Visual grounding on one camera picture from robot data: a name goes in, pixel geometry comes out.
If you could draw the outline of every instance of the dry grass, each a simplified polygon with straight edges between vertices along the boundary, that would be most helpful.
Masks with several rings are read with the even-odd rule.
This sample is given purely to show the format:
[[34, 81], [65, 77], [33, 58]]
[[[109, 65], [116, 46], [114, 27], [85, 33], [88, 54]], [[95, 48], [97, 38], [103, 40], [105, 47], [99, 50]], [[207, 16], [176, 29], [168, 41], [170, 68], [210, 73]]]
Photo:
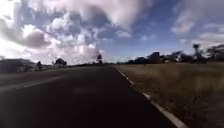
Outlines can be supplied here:
[[224, 64], [122, 65], [153, 100], [192, 128], [224, 127]]

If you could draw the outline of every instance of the road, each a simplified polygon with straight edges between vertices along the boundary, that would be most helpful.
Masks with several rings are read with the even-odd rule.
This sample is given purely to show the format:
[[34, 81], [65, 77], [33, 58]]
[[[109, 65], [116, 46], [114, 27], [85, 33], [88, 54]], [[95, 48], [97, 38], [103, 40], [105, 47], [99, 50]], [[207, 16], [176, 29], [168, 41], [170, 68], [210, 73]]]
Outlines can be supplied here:
[[0, 91], [0, 128], [174, 128], [129, 86], [113, 67], [13, 85]]

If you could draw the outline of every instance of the sky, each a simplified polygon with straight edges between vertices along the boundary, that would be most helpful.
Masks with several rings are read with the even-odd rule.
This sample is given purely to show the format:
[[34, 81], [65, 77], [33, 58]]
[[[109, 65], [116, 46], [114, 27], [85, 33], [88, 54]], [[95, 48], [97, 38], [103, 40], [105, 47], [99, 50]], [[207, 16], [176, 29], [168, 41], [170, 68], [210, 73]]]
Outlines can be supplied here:
[[224, 0], [0, 0], [0, 55], [115, 62], [224, 43]]

